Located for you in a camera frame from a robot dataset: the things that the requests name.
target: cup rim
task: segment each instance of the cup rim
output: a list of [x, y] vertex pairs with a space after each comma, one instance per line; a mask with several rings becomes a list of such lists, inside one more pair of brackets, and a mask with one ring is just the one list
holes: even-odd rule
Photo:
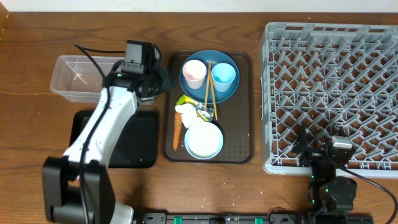
[[205, 65], [201, 60], [197, 60], [197, 61], [200, 62], [200, 63], [202, 63], [202, 64], [205, 66], [205, 68], [206, 68], [206, 72], [205, 72], [205, 74], [204, 74], [203, 77], [199, 78], [198, 80], [192, 80], [192, 79], [187, 78], [187, 77], [185, 76], [185, 74], [184, 74], [184, 67], [186, 66], [186, 64], [187, 64], [188, 62], [191, 62], [191, 61], [193, 61], [193, 60], [189, 60], [189, 61], [185, 62], [184, 66], [182, 67], [182, 75], [183, 75], [184, 78], [186, 78], [187, 80], [190, 80], [190, 81], [193, 81], [193, 82], [195, 82], [195, 81], [200, 81], [200, 80], [202, 80], [203, 78], [205, 78], [206, 75], [207, 75], [207, 67], [206, 67], [206, 65]]
[[[217, 67], [218, 65], [221, 65], [221, 64], [227, 64], [227, 65], [229, 65], [230, 67], [232, 67], [233, 69], [234, 69], [234, 78], [232, 79], [232, 81], [230, 81], [230, 82], [228, 82], [228, 83], [220, 83], [220, 82], [218, 82], [217, 80], [215, 80], [214, 79], [214, 76], [213, 76], [213, 69], [215, 68], [215, 67]], [[211, 69], [211, 79], [213, 79], [213, 81], [214, 82], [216, 82], [217, 84], [220, 84], [220, 85], [228, 85], [228, 84], [231, 84], [234, 80], [235, 80], [235, 78], [236, 78], [236, 70], [235, 70], [235, 68], [232, 66], [232, 65], [230, 65], [230, 64], [228, 64], [228, 63], [218, 63], [216, 66], [214, 66], [212, 69]]]

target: blue bowl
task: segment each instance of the blue bowl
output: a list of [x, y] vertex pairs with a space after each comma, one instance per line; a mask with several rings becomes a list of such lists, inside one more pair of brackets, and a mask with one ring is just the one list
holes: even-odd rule
[[[196, 52], [193, 55], [189, 56], [189, 58], [187, 58], [185, 60], [184, 64], [181, 66], [180, 84], [181, 84], [182, 90], [184, 91], [184, 93], [187, 96], [189, 96], [190, 98], [192, 98], [196, 101], [204, 103], [205, 96], [206, 96], [207, 76], [208, 76], [208, 74], [206, 74], [205, 81], [203, 82], [203, 85], [200, 88], [198, 88], [196, 90], [190, 88], [187, 85], [187, 81], [185, 80], [184, 75], [182, 74], [182, 67], [185, 65], [185, 63], [187, 63], [190, 60], [199, 60], [199, 61], [203, 62], [206, 65], [207, 70], [209, 67], [209, 60], [211, 60], [212, 68], [215, 67], [216, 65], [218, 65], [219, 63], [228, 63], [228, 64], [232, 65], [232, 67], [235, 69], [236, 77], [233, 80], [231, 86], [225, 92], [220, 92], [220, 91], [215, 90], [216, 103], [221, 103], [222, 101], [224, 101], [224, 100], [228, 99], [230, 96], [232, 96], [232, 94], [234, 94], [234, 92], [236, 91], [236, 89], [238, 88], [238, 85], [239, 85], [239, 69], [238, 69], [238, 66], [236, 65], [236, 63], [234, 62], [234, 60], [230, 56], [224, 54], [223, 52], [219, 52], [217, 50], [202, 50], [202, 51]], [[208, 94], [207, 103], [208, 104], [213, 103], [213, 97], [211, 94], [210, 84], [209, 84], [209, 94]]]

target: transparent container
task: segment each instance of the transparent container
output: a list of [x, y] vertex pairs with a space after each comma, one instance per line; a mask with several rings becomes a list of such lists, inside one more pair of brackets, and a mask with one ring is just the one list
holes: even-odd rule
[[[93, 57], [105, 75], [121, 57]], [[86, 56], [59, 56], [52, 74], [50, 90], [71, 102], [98, 103], [102, 78], [93, 62]]]

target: carrot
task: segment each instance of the carrot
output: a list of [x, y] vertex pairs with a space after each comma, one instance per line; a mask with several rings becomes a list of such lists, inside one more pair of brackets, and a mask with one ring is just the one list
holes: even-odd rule
[[180, 142], [181, 128], [182, 128], [181, 114], [178, 112], [175, 112], [175, 114], [174, 114], [174, 134], [173, 134], [174, 150], [177, 150], [178, 143]]

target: chopsticks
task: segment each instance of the chopsticks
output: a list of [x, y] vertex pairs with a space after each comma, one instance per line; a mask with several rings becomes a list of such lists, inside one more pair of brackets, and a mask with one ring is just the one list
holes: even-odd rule
[[216, 95], [214, 93], [213, 79], [211, 77], [211, 60], [209, 60], [209, 71], [208, 71], [207, 84], [206, 84], [205, 111], [207, 109], [207, 98], [208, 98], [208, 94], [209, 94], [209, 82], [210, 82], [210, 85], [211, 85], [211, 94], [213, 95], [214, 113], [215, 113], [215, 116], [216, 116], [216, 120], [218, 120], [217, 107], [216, 107]]

